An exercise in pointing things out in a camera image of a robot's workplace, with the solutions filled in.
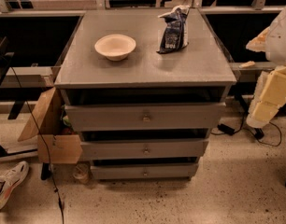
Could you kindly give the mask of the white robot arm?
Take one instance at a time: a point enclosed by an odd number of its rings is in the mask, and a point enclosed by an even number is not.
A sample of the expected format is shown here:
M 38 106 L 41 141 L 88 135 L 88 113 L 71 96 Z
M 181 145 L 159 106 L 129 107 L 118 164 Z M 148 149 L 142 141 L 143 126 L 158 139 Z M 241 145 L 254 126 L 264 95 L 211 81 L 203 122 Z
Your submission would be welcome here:
M 264 52 L 275 65 L 271 72 L 258 77 L 247 116 L 249 126 L 263 128 L 286 105 L 286 6 L 246 49 Z

